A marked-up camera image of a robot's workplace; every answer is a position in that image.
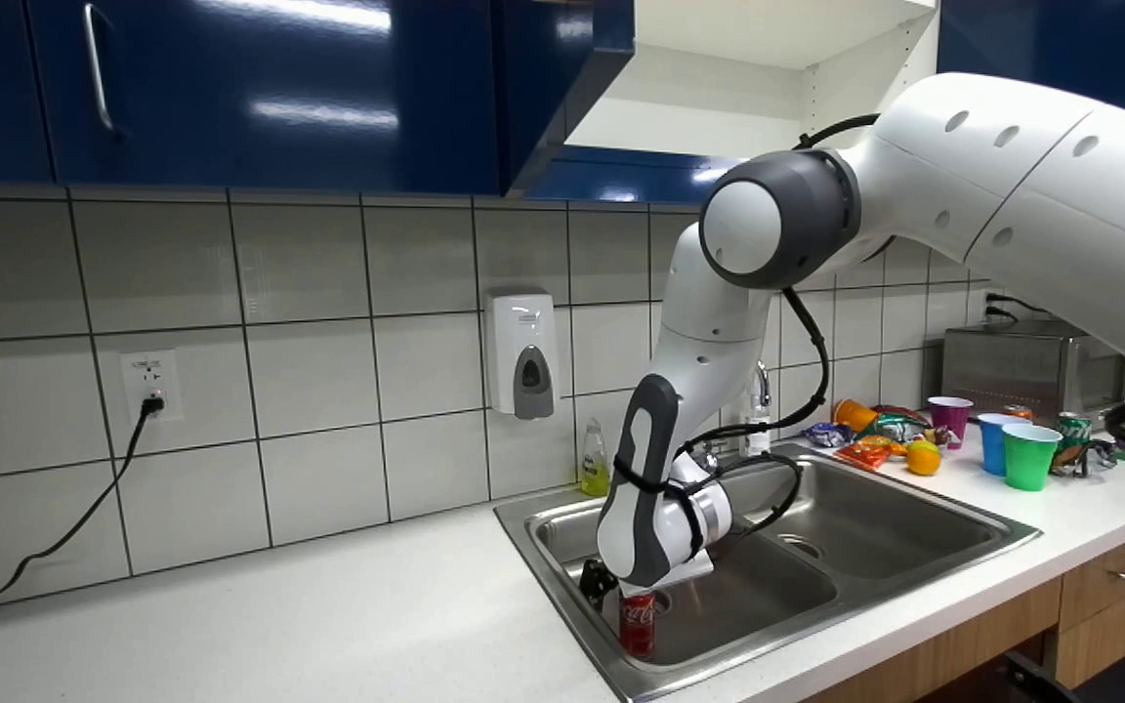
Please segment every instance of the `kitchen sink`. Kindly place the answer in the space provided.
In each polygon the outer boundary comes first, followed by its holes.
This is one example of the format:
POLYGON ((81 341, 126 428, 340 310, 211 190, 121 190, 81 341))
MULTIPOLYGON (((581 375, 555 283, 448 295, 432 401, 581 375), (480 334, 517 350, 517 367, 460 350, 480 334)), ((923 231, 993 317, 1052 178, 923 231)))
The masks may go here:
POLYGON ((1034 536, 1014 519, 795 446, 726 472, 724 483, 734 493, 745 483, 741 497, 790 483, 767 480, 773 472, 802 472, 794 507, 768 527, 737 524, 710 545, 707 579, 660 591, 647 639, 622 638, 616 591, 603 601, 577 591, 586 562, 599 559, 603 501, 555 493, 499 504, 497 517, 624 700, 680 691, 1034 536))

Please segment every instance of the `countertop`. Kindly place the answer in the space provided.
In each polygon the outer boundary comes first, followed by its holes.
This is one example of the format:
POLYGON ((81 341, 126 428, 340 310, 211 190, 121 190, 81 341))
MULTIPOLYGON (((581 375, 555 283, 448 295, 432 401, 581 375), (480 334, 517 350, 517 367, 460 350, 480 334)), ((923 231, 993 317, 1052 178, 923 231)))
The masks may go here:
MULTIPOLYGON (((1042 536, 670 700, 806 700, 1125 544, 1125 464, 1013 493, 887 477, 1042 536)), ((489 507, 0 609, 0 703, 612 700, 489 507)))

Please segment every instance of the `red bottle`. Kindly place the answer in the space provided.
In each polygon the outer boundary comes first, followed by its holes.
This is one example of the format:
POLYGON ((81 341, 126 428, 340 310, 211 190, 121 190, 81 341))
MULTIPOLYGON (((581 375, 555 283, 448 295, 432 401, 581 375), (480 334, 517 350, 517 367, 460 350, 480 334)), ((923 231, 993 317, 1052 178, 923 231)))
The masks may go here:
POLYGON ((622 601, 616 639, 629 656, 647 656, 654 648, 654 595, 631 595, 622 601))

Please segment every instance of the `wooden drawer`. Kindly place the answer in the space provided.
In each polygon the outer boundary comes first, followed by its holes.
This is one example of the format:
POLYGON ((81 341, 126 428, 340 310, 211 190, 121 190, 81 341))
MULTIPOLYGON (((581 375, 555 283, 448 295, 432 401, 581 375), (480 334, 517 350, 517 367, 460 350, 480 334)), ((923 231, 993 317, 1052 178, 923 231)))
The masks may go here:
POLYGON ((1125 545, 1061 579, 1061 630, 1075 630, 1125 597, 1125 545))
POLYGON ((1125 597, 1114 609, 1058 632, 1055 674, 1065 686, 1077 686, 1081 679, 1099 674, 1121 656, 1125 656, 1125 597))
POLYGON ((933 639, 820 691, 811 703, 905 703, 924 691, 933 691, 933 639))
POLYGON ((1047 580, 1022 597, 1005 601, 936 638, 936 682, 948 682, 986 661, 1055 630, 1061 604, 1061 580, 1047 580))

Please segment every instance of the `green cup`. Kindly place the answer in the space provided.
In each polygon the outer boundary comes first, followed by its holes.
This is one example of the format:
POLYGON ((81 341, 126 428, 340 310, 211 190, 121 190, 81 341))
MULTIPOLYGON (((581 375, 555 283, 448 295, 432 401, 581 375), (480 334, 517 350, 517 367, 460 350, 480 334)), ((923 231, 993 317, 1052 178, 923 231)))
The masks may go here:
POLYGON ((1061 446, 1058 428, 1047 424, 1005 424, 1005 483, 1019 493, 1039 493, 1055 453, 1061 446))

